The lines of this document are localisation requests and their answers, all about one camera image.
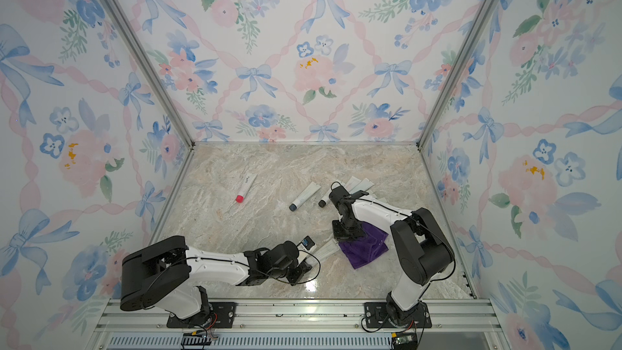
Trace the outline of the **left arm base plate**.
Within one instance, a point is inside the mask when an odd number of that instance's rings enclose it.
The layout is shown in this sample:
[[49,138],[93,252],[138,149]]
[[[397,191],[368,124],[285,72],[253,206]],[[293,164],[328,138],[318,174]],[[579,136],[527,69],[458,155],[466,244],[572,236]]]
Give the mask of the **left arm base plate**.
[[180,319],[171,314],[166,323],[170,329],[192,329],[192,328],[223,328],[233,327],[237,304],[232,301],[209,302],[207,307],[203,307],[197,314]]

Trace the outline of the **white tube dark cap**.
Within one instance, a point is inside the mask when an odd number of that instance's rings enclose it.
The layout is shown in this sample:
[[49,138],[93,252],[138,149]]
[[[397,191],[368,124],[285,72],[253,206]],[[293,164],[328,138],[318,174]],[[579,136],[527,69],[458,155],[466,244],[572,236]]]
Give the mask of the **white tube dark cap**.
[[339,244],[334,240],[329,240],[319,248],[315,249],[311,254],[314,256],[319,262],[325,262],[332,254],[335,254],[340,251]]

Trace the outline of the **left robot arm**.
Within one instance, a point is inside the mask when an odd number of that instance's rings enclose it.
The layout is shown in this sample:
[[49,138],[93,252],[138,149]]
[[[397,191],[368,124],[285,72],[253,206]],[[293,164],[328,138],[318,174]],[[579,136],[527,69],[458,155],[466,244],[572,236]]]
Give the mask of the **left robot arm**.
[[205,284],[253,287],[274,280],[301,285],[312,269],[305,260],[314,247],[314,240],[306,237],[272,249],[218,254],[187,245],[183,236],[166,238],[124,257],[120,308],[132,312],[157,307],[186,321],[207,317],[211,311]]

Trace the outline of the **white tube pink cap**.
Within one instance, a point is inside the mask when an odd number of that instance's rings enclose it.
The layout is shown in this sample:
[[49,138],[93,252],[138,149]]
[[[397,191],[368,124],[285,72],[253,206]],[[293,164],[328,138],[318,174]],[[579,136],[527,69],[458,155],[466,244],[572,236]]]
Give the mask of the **white tube pink cap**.
[[345,189],[348,192],[353,192],[353,189],[361,183],[361,179],[356,177],[351,177],[345,185]]
[[254,181],[257,178],[257,174],[256,173],[247,173],[246,176],[244,176],[244,178],[242,179],[242,183],[241,183],[241,187],[238,191],[238,193],[236,194],[236,202],[239,204],[242,204],[250,190],[250,188],[252,187],[252,185],[254,184]]

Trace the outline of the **purple cloth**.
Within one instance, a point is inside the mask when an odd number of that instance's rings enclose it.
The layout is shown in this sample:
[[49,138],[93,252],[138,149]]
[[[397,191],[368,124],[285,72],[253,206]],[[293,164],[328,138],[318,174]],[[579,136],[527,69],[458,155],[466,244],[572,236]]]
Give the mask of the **purple cloth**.
[[341,251],[354,270],[370,264],[389,250],[386,245],[388,233],[368,222],[362,222],[361,226],[365,232],[361,240],[339,243]]

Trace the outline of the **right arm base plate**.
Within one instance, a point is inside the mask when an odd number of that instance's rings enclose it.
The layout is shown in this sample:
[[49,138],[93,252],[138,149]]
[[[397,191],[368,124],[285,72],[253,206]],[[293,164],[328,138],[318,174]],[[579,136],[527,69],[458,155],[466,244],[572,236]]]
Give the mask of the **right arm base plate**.
[[417,328],[432,327],[428,306],[422,301],[408,310],[401,310],[389,302],[366,302],[363,307],[363,322],[370,330],[406,328],[410,324]]

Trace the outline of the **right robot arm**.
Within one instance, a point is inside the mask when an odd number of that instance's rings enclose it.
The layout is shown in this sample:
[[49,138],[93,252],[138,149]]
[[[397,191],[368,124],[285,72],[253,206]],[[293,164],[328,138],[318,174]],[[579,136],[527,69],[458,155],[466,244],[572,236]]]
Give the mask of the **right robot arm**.
[[408,212],[367,195],[334,183],[329,199],[340,218],[332,222],[333,236],[344,250],[355,251],[354,261],[363,265],[385,252],[387,238],[392,239],[402,272],[387,295],[386,309],[394,322],[403,324],[424,310],[421,298],[429,285],[454,273],[455,253],[428,209]]

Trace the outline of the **white toothpaste tube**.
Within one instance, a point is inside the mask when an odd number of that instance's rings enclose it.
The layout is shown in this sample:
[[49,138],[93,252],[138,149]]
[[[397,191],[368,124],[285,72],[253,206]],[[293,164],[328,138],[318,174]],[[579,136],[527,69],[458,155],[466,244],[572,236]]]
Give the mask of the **white toothpaste tube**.
[[359,182],[356,186],[354,186],[353,187],[353,191],[354,192],[367,191],[373,185],[374,185],[374,183],[366,178],[366,179],[362,180],[361,182]]

